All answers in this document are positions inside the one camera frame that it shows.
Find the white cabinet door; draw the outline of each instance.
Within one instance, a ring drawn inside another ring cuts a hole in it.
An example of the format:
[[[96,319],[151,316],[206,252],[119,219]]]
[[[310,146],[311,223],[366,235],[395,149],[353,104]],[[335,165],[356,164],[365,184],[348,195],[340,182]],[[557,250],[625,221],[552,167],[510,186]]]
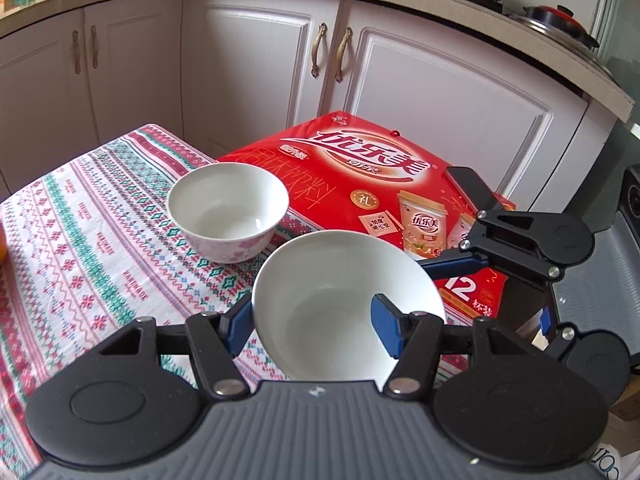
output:
[[[398,10],[344,1],[341,83],[323,111],[343,109],[389,129],[528,209],[571,141],[587,103],[504,51]]]
[[[111,0],[84,8],[100,142],[147,123],[182,137],[181,14],[182,0]]]
[[[0,40],[0,169],[11,192],[98,145],[82,10]]]
[[[184,139],[220,156],[317,117],[339,1],[184,0]]]

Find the white bowl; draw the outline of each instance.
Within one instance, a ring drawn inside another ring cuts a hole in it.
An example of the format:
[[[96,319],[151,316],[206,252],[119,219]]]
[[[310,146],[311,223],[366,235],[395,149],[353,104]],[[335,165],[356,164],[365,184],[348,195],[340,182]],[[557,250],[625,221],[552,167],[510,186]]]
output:
[[[274,174],[240,162],[187,173],[166,200],[169,216],[193,248],[221,264],[257,256],[288,207],[289,193]]]
[[[275,250],[258,272],[255,327],[290,379],[374,379],[382,388],[397,361],[370,320],[371,299],[380,292],[404,313],[446,320],[436,286],[402,250],[352,231],[306,234]]]

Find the tablecloth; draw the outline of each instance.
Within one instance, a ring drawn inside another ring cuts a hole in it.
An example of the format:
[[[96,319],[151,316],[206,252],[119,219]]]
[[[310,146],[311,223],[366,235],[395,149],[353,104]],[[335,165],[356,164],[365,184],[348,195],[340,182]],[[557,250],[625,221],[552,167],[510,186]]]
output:
[[[165,199],[180,176],[212,162],[148,124],[0,205],[9,247],[0,266],[0,460],[18,476],[41,460],[24,425],[40,384],[136,316],[177,324],[226,310],[276,246],[318,229],[289,211],[257,258],[221,265],[200,257]],[[284,378],[255,333],[236,365],[251,386]],[[193,381],[186,358],[164,356],[162,366]]]

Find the cabinet handle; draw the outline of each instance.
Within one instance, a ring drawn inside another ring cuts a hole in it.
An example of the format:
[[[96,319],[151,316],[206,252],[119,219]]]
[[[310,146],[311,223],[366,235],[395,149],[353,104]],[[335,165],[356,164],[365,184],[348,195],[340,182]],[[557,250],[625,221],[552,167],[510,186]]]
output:
[[[80,73],[80,44],[78,43],[78,31],[74,30],[71,35],[74,40],[74,62],[76,64],[76,73]]]
[[[342,58],[344,57],[344,49],[347,48],[347,43],[349,43],[349,40],[351,39],[352,36],[353,36],[353,31],[351,30],[351,27],[347,27],[347,29],[344,31],[344,36],[342,37],[340,46],[338,47],[338,53],[335,56],[335,59],[338,65],[338,68],[335,69],[335,80],[338,83],[341,83],[343,80]]]
[[[311,75],[316,78],[320,75],[320,69],[318,68],[318,48],[320,48],[320,42],[322,37],[326,34],[326,23],[321,23],[318,28],[318,35],[314,44],[311,46]]]
[[[98,33],[95,30],[95,25],[91,26],[91,41],[94,46],[94,68],[98,68]]]

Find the cardboard box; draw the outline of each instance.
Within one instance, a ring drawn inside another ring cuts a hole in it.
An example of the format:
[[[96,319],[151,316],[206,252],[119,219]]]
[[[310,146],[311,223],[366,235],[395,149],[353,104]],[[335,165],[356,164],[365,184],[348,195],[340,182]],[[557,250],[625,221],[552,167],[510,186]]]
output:
[[[609,411],[622,420],[640,418],[640,376],[632,375],[629,384]]]
[[[271,171],[289,190],[290,207],[319,229],[365,232],[416,260],[456,246],[474,221],[474,211],[445,175],[449,164],[398,132],[345,112],[259,140],[220,161]],[[505,280],[483,269],[437,281],[448,322],[497,317]],[[465,358],[447,356],[440,373],[446,377],[465,367]]]

